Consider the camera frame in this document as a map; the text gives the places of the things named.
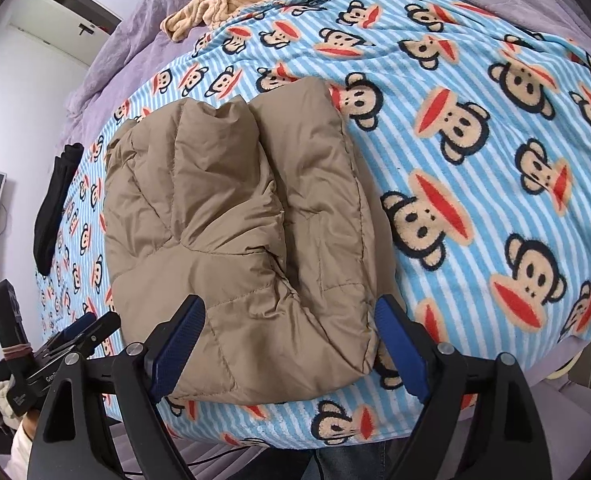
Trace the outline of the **beige puffer jacket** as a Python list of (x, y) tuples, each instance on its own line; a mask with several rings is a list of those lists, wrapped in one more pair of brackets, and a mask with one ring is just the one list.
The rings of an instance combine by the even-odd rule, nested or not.
[(204, 300), (173, 400), (312, 400), (373, 370), (393, 245), (327, 81), (125, 122), (107, 148), (104, 216), (125, 341)]

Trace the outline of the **purple duvet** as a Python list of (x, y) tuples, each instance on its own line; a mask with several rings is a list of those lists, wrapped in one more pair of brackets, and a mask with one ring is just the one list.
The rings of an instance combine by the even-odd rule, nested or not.
[(160, 24), (190, 0), (138, 0), (132, 14), (122, 21), (85, 74), (82, 84), (66, 102), (57, 148), (79, 142), (90, 145), (132, 94), (148, 84), (159, 70), (179, 56), (192, 52), (207, 31), (199, 26), (182, 42), (174, 42)]

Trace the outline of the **blue monkey print blanket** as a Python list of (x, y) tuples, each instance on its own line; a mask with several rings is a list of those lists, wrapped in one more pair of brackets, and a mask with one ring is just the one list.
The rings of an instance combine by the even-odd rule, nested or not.
[(36, 280), (43, 335), (113, 306), (102, 200), (106, 149), (125, 120), (318, 76), (377, 183), (411, 312), (460, 351), (510, 352), (542, 379), (547, 356), (566, 361), (591, 340), (583, 18), (570, 0), (266, 0), (196, 26), (207, 31), (192, 52), (86, 147), (52, 268)]

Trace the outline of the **black folded garment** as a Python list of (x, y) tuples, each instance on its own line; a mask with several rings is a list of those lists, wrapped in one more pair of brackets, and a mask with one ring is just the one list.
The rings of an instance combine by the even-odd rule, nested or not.
[(36, 270), (43, 276), (47, 276), (52, 267), (64, 202), (83, 153), (81, 143), (67, 144), (54, 159), (47, 192), (34, 223), (34, 261)]

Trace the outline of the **white door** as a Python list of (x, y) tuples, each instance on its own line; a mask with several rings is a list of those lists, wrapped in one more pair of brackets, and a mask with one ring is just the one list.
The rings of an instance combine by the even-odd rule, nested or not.
[(12, 0), (9, 24), (90, 66), (120, 20), (92, 0)]

